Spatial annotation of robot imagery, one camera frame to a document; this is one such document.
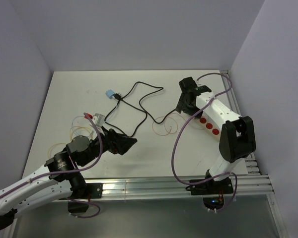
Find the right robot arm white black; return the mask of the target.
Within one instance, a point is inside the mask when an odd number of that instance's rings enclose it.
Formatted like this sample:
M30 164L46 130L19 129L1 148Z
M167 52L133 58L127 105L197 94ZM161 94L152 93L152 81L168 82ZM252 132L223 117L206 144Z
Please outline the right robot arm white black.
M176 138L172 155L171 168L174 177L174 156L182 132L193 119L200 119L206 114L217 126L220 133L220 156L207 171L210 178L205 179L205 188L210 193L216 193L222 187L222 180L229 177L241 159L248 157L256 150L254 123L251 117L241 116L224 103L206 86L198 86L192 77L187 77L179 82L181 95L176 107L178 113L185 113L190 117L184 123Z

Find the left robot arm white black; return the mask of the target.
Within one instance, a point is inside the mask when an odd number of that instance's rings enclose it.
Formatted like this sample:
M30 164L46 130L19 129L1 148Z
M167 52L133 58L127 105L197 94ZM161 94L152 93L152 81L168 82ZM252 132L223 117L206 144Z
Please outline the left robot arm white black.
M0 190L0 231L24 212L58 199L85 196L87 184L81 174L92 168L104 152L124 155L137 139L104 130L92 140L77 136L30 175Z

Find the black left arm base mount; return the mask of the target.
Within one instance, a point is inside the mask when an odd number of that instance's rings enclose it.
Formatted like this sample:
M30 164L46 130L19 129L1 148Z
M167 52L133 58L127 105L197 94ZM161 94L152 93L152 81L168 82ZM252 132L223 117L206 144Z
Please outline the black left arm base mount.
M91 202L92 199L102 198L103 184L102 183L88 183L87 188L82 194L81 199L87 199L88 202ZM70 215L81 216L87 212L89 204L76 203L73 201L68 201L68 212Z

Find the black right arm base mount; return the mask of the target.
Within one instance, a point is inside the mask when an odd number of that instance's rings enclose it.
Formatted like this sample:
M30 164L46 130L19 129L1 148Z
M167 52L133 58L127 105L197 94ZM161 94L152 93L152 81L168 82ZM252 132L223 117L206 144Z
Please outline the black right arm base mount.
M232 195L231 202L235 199L235 190L230 178L221 181L208 181L199 185L189 185L185 188L192 196L211 195L211 197L203 197L203 205L208 212L217 212L224 208L224 195Z

